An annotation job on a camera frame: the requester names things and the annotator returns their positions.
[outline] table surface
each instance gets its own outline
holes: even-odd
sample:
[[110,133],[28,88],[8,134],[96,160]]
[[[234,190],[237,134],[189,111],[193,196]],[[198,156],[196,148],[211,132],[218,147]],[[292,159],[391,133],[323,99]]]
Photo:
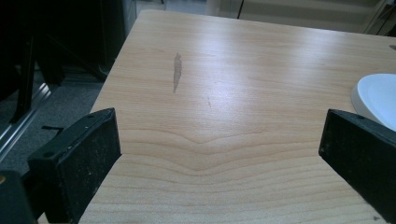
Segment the table surface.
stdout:
[[81,222],[384,222],[318,145],[360,78],[396,73],[389,45],[142,11],[92,109],[116,108],[122,156]]

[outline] wood grain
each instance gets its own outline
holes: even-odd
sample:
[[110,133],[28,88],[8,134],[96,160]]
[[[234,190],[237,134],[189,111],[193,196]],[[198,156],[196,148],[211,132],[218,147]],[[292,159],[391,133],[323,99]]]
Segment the wood grain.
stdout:
[[[123,155],[82,223],[384,223],[318,155],[394,38],[147,10],[92,111]],[[175,55],[182,74],[174,90]]]

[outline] scratch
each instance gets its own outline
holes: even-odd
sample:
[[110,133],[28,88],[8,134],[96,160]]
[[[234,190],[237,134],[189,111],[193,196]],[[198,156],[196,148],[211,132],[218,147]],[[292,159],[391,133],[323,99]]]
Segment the scratch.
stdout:
[[180,77],[181,77],[181,55],[177,53],[175,57],[174,93],[176,92]]
[[209,105],[210,109],[212,109],[212,104],[210,104],[209,96],[207,96],[207,104]]

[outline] light wood tabletop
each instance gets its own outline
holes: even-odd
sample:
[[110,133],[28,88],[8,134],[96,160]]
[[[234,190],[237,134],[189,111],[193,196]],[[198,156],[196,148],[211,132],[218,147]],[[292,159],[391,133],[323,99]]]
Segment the light wood tabletop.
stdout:
[[82,223],[385,223],[318,155],[396,39],[146,10],[92,111],[122,156]]

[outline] black clamp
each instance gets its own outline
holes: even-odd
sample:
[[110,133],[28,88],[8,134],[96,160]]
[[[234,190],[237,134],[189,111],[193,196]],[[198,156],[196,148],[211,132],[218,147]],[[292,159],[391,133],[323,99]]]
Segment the black clamp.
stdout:
[[387,222],[396,223],[396,132],[330,109],[319,155]]
[[114,108],[85,116],[35,151],[29,172],[0,171],[0,223],[78,223],[120,157]]

